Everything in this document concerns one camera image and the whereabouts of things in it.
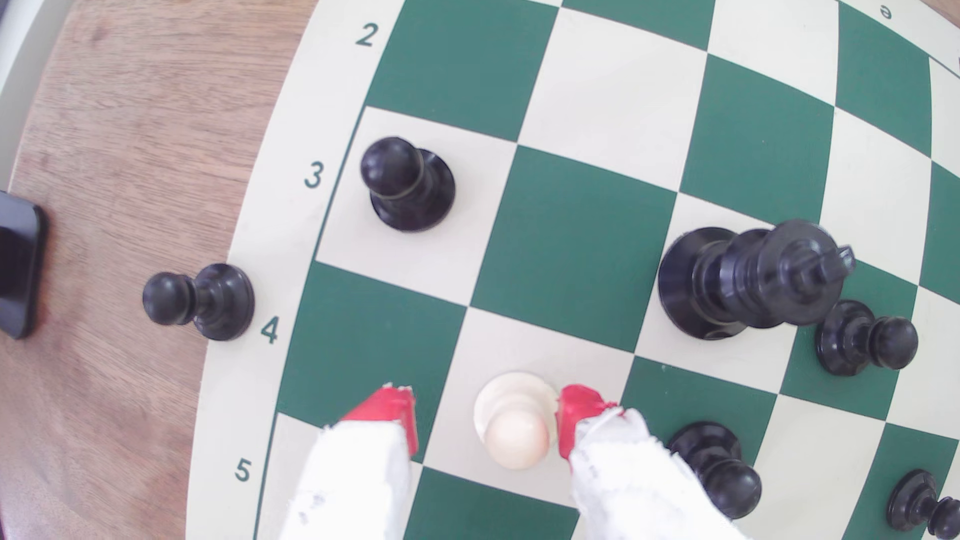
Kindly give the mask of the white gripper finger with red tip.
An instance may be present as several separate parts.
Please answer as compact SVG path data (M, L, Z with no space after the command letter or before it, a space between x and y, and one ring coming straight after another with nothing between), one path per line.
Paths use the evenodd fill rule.
M592 387L559 391L558 452L588 539L747 539L642 412Z
M419 448L411 386L384 384L310 449L282 539L402 539Z

